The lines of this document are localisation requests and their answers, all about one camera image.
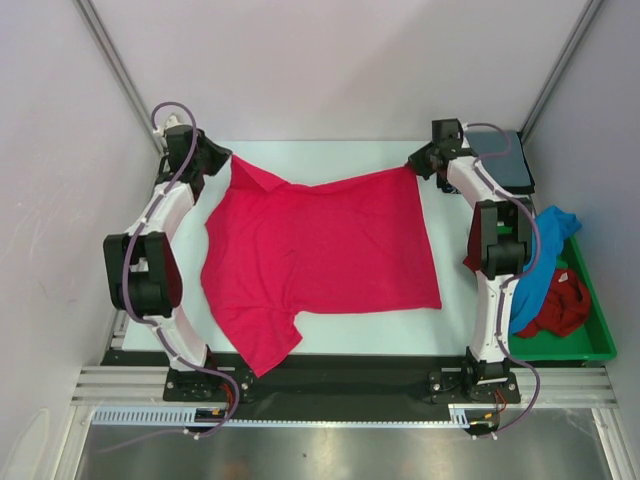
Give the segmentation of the pink t shirt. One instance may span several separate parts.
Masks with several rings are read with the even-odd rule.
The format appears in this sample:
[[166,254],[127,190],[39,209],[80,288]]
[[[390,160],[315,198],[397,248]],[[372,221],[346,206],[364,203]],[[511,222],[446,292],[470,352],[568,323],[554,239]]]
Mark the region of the pink t shirt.
[[406,166],[307,186],[234,157],[205,227],[205,297],[257,376],[301,342],[302,312],[442,305],[417,178]]

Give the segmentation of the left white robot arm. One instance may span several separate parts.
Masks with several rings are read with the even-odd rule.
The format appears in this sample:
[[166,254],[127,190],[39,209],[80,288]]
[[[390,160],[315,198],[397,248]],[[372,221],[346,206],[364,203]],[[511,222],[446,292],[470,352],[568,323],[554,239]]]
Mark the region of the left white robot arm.
[[187,389],[207,400],[219,392],[221,376],[182,307],[184,284],[172,241],[205,179],[221,170],[231,151],[174,117],[159,134],[163,156],[150,202],[126,232],[103,241],[109,295],[116,309],[155,337],[172,370],[189,371]]

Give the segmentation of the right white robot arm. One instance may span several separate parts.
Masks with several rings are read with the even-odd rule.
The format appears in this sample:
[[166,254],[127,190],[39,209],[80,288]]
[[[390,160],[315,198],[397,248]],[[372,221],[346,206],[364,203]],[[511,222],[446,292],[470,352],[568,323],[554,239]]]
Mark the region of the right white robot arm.
[[485,157],[466,138],[469,127],[457,118],[434,120],[430,142],[408,157],[408,165],[425,180],[438,176],[473,209],[466,259],[478,285],[474,334],[461,371],[454,378],[432,374],[430,389],[484,401],[509,382],[511,304],[520,278],[529,273],[525,266],[537,264],[534,248],[541,241],[531,202],[490,175]]

